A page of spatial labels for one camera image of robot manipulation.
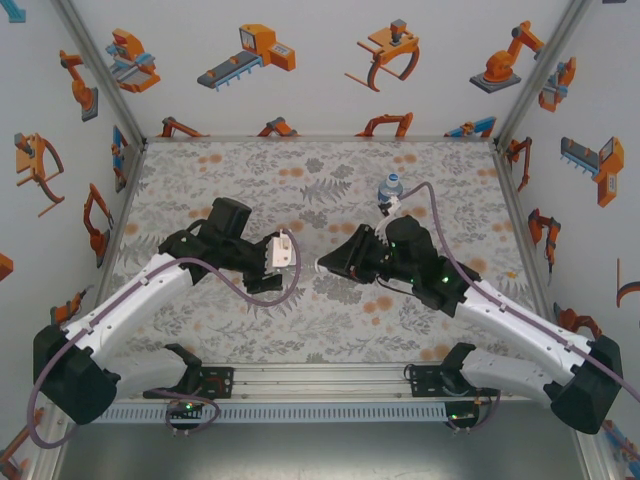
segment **cartoon robot arm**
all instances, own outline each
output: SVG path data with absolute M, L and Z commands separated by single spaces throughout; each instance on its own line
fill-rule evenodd
M 344 245 L 318 259 L 317 265 L 359 283 L 394 279 L 411 284 L 411 293 L 425 306 L 479 324 L 529 358 L 505 358 L 458 344 L 442 364 L 452 390 L 469 384 L 504 390 L 550 406 L 560 420 L 576 430 L 590 434 L 599 430 L 620 386 L 536 325 L 553 328 L 569 344 L 622 376 L 620 350 L 613 340 L 602 335 L 591 342 L 552 325 L 459 263 L 472 283 L 499 299 L 501 305 L 489 301 L 467 284 L 451 260 L 438 255 L 429 232 L 411 216 L 394 219 L 385 233 L 386 243 L 372 227 L 360 225 Z M 523 314 L 528 321 L 512 312 Z
M 34 382 L 49 371 L 41 391 L 79 425 L 98 418 L 114 400 L 152 388 L 194 393 L 201 361 L 180 345 L 126 359 L 114 354 L 152 313 L 197 284 L 210 268 L 241 272 L 250 294 L 282 289 L 282 275 L 270 274 L 268 265 L 274 240 L 287 235 L 273 233 L 255 244 L 240 238 L 250 213 L 239 202 L 216 199 L 206 220 L 170 235 L 140 273 L 95 310 L 64 330 L 53 325 L 41 330 L 33 353 Z M 51 368 L 63 348 L 68 351 Z

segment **water bottle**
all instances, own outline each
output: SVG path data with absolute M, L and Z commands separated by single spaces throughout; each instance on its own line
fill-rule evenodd
M 395 173 L 389 174 L 378 186 L 378 203 L 388 203 L 391 197 L 402 195 L 402 184 Z

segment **patterned table surface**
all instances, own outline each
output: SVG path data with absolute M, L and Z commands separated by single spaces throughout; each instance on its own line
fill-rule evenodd
M 430 311 L 415 298 L 313 268 L 360 223 L 377 224 L 377 185 L 395 171 L 405 190 L 429 179 L 457 258 L 532 308 L 491 148 L 449 142 L 152 143 L 112 292 L 140 271 L 164 238 L 206 217 L 221 196 L 253 209 L 243 238 L 256 241 L 277 227 L 290 228 L 302 249 L 302 275 L 290 299 L 271 309 L 249 306 L 209 275 L 161 308 L 120 354 L 178 342 L 205 363 L 412 362 L 442 359 L 461 341 L 515 354 L 481 328 Z M 441 251 L 427 192 L 402 207 L 432 232 Z M 240 282 L 239 274 L 228 273 Z M 286 285 L 291 278 L 286 272 Z

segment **purple cable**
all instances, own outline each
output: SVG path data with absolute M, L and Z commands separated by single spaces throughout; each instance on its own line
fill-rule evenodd
M 423 187 L 427 187 L 429 189 L 429 197 L 431 198 L 431 210 L 433 211 L 433 221 L 434 221 L 434 223 L 436 225 L 436 231 L 438 232 L 438 238 L 440 239 L 440 243 L 442 243 L 442 248 L 444 249 L 445 253 L 447 254 L 447 257 L 449 257 L 449 260 L 451 260 L 451 263 L 452 263 L 453 267 L 456 269 L 458 274 L 464 279 L 464 281 L 469 284 L 469 286 L 471 288 L 473 288 L 475 291 L 477 291 L 480 295 L 482 295 L 484 298 L 489 300 L 491 303 L 495 304 L 498 307 L 502 307 L 502 302 L 500 300 L 495 298 L 493 295 L 485 292 L 482 288 L 480 288 L 478 285 L 476 285 L 476 283 L 469 277 L 469 275 L 466 274 L 466 272 L 462 269 L 462 267 L 458 264 L 457 260 L 453 256 L 453 252 L 449 248 L 449 245 L 447 245 L 447 241 L 445 240 L 444 234 L 442 233 L 442 225 L 440 223 L 440 218 L 438 216 L 438 207 L 436 206 L 436 195 L 435 195 L 435 192 L 433 191 L 433 185 L 431 185 L 431 183 L 429 183 L 427 181 L 422 182 L 420 185 L 418 185 L 414 189 L 410 190 L 409 192 L 405 193 L 404 195 L 400 195 L 398 197 L 398 200 L 404 200 L 405 198 L 413 195 L 414 193 L 416 193 L 418 190 L 420 190 Z M 529 318 L 527 315 L 525 315 L 523 313 L 520 313 L 519 311 L 511 308 L 508 305 L 506 306 L 505 310 L 507 312 L 509 312 L 511 315 L 519 318 L 523 322 L 525 322 L 525 323 L 531 325 L 532 327 L 537 328 L 541 332 L 547 334 L 549 337 L 553 338 L 555 341 L 560 343 L 567 350 L 570 350 L 570 351 L 574 352 L 575 354 L 577 354 L 578 356 L 582 357 L 587 362 L 591 363 L 594 367 L 598 368 L 600 371 L 604 372 L 611 379 L 613 379 L 615 382 L 617 382 L 621 387 L 623 387 L 627 392 L 629 392 L 631 394 L 631 396 L 638 403 L 640 403 L 640 392 L 638 392 L 630 383 L 628 383 L 624 378 L 620 377 L 620 375 L 618 375 L 613 370 L 608 368 L 602 362 L 596 360 L 595 358 L 590 356 L 588 353 L 583 352 L 582 350 L 577 348 L 575 345 L 570 343 L 568 340 L 565 340 L 563 337 L 558 335 L 552 329 L 550 329 L 548 327 L 545 327 L 544 325 L 539 324 L 535 320 Z
M 149 272 L 144 278 L 146 278 L 147 280 L 152 280 L 160 273 L 164 272 L 168 268 L 171 268 L 175 265 L 184 265 L 184 264 L 198 265 L 208 270 L 209 272 L 213 273 L 215 276 L 217 276 L 220 280 L 222 280 L 222 282 L 225 285 L 227 285 L 231 290 L 233 290 L 235 293 L 237 293 L 240 297 L 242 297 L 247 302 L 252 303 L 253 305 L 257 305 L 259 307 L 273 307 L 275 305 L 278 305 L 284 302 L 287 298 L 289 298 L 289 296 L 291 296 L 291 294 L 294 292 L 294 290 L 298 285 L 298 280 L 300 279 L 300 273 L 302 272 L 302 256 L 300 255 L 300 246 L 298 245 L 298 242 L 293 236 L 293 234 L 288 229 L 284 228 L 282 231 L 286 233 L 287 236 L 291 239 L 291 244 L 293 245 L 293 249 L 296 253 L 296 269 L 293 275 L 293 280 L 289 285 L 289 288 L 287 288 L 287 290 L 284 292 L 284 294 L 280 298 L 277 298 L 275 300 L 271 300 L 267 302 L 264 300 L 256 300 L 255 298 L 250 297 L 249 295 L 244 293 L 242 290 L 240 290 L 238 287 L 236 287 L 231 282 L 231 280 L 229 280 L 222 273 L 220 273 L 218 269 L 212 267 L 211 265 L 204 262 L 203 260 L 200 260 L 199 258 L 192 258 L 192 257 L 176 258 L 175 260 L 167 262 L 164 265 L 161 265 L 155 270 Z M 138 290 L 142 286 L 143 284 L 140 282 L 136 282 L 133 285 L 131 285 L 120 296 L 114 299 L 113 302 L 111 302 L 100 313 L 98 313 L 95 316 L 95 318 L 89 322 L 89 326 L 91 328 L 94 328 L 105 316 L 111 313 L 115 308 L 117 308 L 128 297 L 133 295 L 133 293 L 135 293 L 136 290 Z M 38 435 L 38 431 L 36 430 L 36 425 L 34 421 L 34 412 L 36 409 L 36 400 L 38 398 L 38 393 L 40 393 L 42 384 L 44 383 L 45 379 L 47 378 L 47 376 L 49 375 L 53 367 L 55 367 L 55 365 L 58 363 L 60 358 L 62 358 L 62 356 L 65 353 L 67 353 L 76 343 L 78 343 L 78 341 L 82 337 L 84 337 L 87 333 L 89 333 L 89 331 L 83 328 L 73 338 L 71 338 L 67 343 L 65 343 L 64 346 L 55 353 L 55 355 L 51 358 L 51 360 L 49 360 L 49 362 L 42 369 L 42 371 L 40 372 L 40 375 L 38 375 L 38 378 L 33 384 L 33 388 L 31 389 L 31 394 L 29 395 L 29 401 L 27 402 L 27 428 L 29 429 L 29 436 L 31 437 L 31 440 L 33 441 L 34 444 L 36 444 L 40 448 L 45 448 L 45 449 L 57 448 L 63 445 L 65 442 L 67 442 L 75 434 L 77 425 L 73 427 L 64 437 L 62 437 L 60 440 L 56 442 L 49 443 L 43 440 L 40 437 L 40 435 Z
M 195 428 L 189 429 L 189 430 L 185 430 L 188 433 L 183 434 L 185 437 L 191 435 L 192 433 L 197 433 L 197 432 L 201 432 L 202 430 L 204 430 L 207 427 L 210 427 L 211 424 L 213 422 L 215 422 L 218 417 L 220 416 L 220 407 L 218 406 L 218 404 L 216 402 L 214 402 L 213 400 L 209 400 L 208 398 L 204 398 L 204 397 L 198 397 L 196 395 L 183 395 L 181 393 L 174 393 L 174 392 L 167 392 L 165 390 L 161 390 L 159 388 L 154 388 L 153 390 L 151 390 L 153 393 L 156 393 L 158 395 L 164 395 L 165 397 L 171 397 L 171 398 L 177 398 L 179 400 L 189 400 L 189 401 L 194 401 L 194 402 L 202 402 L 202 403 L 206 403 L 207 405 L 211 405 L 216 413 L 206 422 L 201 423 L 200 425 L 198 425 Z M 176 434 L 176 428 L 171 425 L 171 412 L 172 410 L 170 408 L 167 408 L 167 412 L 165 413 L 164 416 L 164 424 L 167 426 L 167 428 L 169 428 L 170 430 L 172 430 L 174 432 L 174 435 Z
M 484 427 L 487 423 L 489 423 L 489 420 L 493 418 L 493 416 L 496 414 L 496 410 L 500 406 L 501 396 L 502 396 L 502 392 L 498 392 L 498 394 L 496 395 L 496 399 L 493 401 L 493 404 L 489 407 L 489 413 L 487 414 L 487 416 L 484 417 L 482 420 L 480 420 L 480 423 L 477 423 L 473 427 L 467 429 L 468 433 L 476 432 L 480 430 L 482 427 Z M 458 432 L 458 430 L 462 430 L 460 427 L 458 427 L 455 423 L 451 421 L 451 418 L 447 419 L 447 425 L 449 425 L 456 433 Z

